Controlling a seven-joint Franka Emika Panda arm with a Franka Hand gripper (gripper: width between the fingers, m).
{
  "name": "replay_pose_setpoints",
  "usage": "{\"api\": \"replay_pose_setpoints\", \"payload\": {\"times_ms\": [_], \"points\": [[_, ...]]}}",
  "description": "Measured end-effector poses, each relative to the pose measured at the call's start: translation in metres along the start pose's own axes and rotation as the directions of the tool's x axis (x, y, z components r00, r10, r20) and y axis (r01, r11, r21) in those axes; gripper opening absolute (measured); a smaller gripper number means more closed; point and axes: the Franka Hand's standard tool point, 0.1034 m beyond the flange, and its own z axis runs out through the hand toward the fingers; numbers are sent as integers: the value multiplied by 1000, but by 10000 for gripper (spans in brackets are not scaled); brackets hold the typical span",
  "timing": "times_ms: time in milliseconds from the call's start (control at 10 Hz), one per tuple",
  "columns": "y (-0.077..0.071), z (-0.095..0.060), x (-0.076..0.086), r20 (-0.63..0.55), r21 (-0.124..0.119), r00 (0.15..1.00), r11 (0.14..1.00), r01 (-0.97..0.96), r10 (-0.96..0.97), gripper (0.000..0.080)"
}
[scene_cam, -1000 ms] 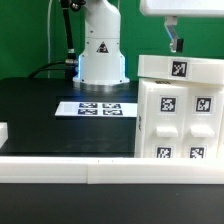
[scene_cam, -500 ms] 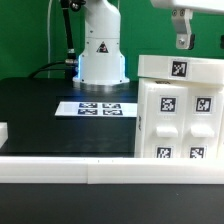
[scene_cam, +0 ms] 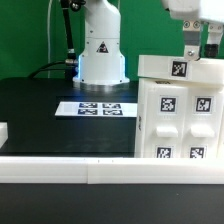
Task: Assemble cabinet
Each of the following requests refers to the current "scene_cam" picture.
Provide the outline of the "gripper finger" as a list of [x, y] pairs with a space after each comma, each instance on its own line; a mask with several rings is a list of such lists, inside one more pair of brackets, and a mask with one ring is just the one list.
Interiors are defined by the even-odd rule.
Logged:
[[203, 26], [199, 21], [183, 22], [184, 58], [197, 61], [201, 57], [201, 33]]
[[208, 38], [204, 47], [204, 55], [207, 58], [215, 58], [219, 53], [219, 46], [224, 34], [223, 24], [208, 24]]

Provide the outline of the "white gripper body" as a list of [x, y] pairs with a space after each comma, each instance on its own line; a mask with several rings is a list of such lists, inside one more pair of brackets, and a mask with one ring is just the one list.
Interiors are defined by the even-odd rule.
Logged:
[[224, 24], [224, 0], [161, 0], [170, 17]]

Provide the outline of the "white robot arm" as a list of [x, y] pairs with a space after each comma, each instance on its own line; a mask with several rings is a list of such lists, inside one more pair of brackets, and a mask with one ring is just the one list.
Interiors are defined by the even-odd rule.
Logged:
[[[138, 75], [224, 84], [224, 60], [217, 58], [224, 35], [224, 0], [160, 0], [170, 17], [183, 22], [184, 55], [139, 57]], [[78, 58], [76, 86], [110, 89], [127, 85], [120, 52], [119, 10], [108, 0], [87, 0], [85, 48]]]

